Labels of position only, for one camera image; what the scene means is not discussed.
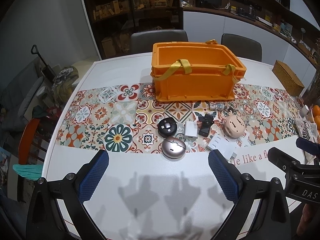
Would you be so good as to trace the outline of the person right hand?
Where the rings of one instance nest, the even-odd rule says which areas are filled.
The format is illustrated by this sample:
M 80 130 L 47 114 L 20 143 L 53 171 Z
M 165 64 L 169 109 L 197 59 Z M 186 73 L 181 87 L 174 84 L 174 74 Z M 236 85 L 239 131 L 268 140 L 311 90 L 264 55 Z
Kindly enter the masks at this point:
M 304 205 L 296 233 L 300 239 L 319 239 L 319 206 Z

